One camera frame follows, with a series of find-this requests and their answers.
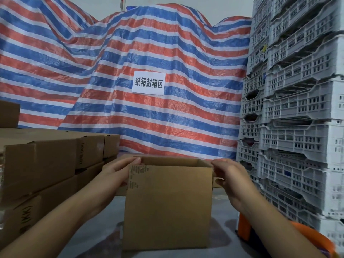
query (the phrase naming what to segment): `gray table surface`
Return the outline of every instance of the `gray table surface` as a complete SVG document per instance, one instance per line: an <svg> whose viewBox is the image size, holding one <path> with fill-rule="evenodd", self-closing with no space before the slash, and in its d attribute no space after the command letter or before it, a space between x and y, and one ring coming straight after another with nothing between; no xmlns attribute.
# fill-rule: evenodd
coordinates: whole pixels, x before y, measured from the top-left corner
<svg viewBox="0 0 344 258"><path fill-rule="evenodd" d="M84 224L72 237L58 258L183 258L183 257L261 257L235 234L238 212L230 204L225 191L213 190L210 247L207 249L123 252L121 228L125 197L114 200L96 217Z"/></svg>

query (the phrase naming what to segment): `white sign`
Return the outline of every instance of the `white sign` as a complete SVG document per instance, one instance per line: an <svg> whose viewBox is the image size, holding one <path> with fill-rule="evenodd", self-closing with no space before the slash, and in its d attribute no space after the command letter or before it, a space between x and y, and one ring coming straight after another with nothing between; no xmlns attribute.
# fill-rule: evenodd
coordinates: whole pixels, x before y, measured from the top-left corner
<svg viewBox="0 0 344 258"><path fill-rule="evenodd" d="M132 92L164 95L165 78L165 73L136 70L132 82Z"/></svg>

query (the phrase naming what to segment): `striped tarp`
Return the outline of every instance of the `striped tarp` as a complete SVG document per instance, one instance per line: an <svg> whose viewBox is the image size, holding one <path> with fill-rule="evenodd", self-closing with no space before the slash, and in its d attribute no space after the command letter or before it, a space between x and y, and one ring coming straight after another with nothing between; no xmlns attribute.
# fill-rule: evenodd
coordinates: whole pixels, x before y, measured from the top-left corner
<svg viewBox="0 0 344 258"><path fill-rule="evenodd" d="M235 158L251 20L177 4L102 21L67 0L0 1L0 99L21 127L121 134L121 150ZM136 70L165 95L131 92Z"/></svg>

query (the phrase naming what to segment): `fingernail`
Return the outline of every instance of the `fingernail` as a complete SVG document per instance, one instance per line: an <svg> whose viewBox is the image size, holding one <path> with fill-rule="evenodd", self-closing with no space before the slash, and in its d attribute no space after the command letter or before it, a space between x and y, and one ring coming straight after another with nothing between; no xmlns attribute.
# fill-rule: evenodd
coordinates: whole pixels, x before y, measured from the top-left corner
<svg viewBox="0 0 344 258"><path fill-rule="evenodd" d="M141 163L141 158L137 158L133 161L133 164L140 164Z"/></svg>

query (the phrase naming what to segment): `hand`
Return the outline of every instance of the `hand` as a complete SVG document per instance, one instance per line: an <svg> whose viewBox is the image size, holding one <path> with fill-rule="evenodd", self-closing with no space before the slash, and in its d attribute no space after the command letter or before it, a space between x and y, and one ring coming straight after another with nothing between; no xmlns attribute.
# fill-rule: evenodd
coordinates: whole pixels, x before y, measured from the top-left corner
<svg viewBox="0 0 344 258"><path fill-rule="evenodd" d="M103 166L103 170L83 189L77 192L76 202L83 212L82 223L100 213L116 195L117 189L129 177L131 165L140 165L139 157L130 157Z"/></svg>
<svg viewBox="0 0 344 258"><path fill-rule="evenodd" d="M216 176L224 179L217 179L216 183L225 189L232 206L245 215L246 199L260 195L246 169L230 159L216 159L212 164Z"/></svg>

